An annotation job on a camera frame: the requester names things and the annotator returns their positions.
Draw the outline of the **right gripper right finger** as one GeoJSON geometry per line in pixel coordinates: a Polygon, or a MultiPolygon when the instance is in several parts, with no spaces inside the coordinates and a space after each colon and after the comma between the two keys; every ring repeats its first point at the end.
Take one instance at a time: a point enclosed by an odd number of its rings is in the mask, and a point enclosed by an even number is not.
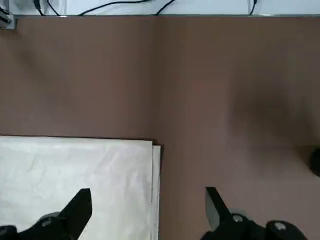
{"type": "Polygon", "coordinates": [[[271,220],[261,226],[241,213],[232,213],[215,187],[205,188],[205,214],[211,230],[203,240],[305,240],[294,224],[271,220]]]}

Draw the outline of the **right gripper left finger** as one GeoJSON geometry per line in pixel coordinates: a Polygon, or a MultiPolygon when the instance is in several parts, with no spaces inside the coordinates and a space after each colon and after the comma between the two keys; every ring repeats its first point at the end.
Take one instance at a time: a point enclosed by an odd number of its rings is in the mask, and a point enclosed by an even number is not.
{"type": "Polygon", "coordinates": [[[42,216],[30,228],[18,231],[14,225],[2,225],[2,240],[77,240],[92,216],[92,194],[80,189],[58,212],[42,216]]]}

